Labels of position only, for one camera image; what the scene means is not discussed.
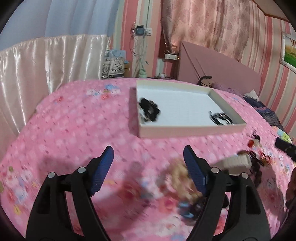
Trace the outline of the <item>person's right hand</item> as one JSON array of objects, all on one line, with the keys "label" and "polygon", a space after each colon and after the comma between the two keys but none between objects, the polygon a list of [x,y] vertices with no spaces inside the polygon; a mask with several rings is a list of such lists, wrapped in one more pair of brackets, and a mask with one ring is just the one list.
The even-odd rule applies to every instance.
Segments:
[{"label": "person's right hand", "polygon": [[295,198],[295,191],[296,191],[296,168],[293,169],[290,182],[287,187],[286,191],[286,207],[289,208],[290,204]]}]

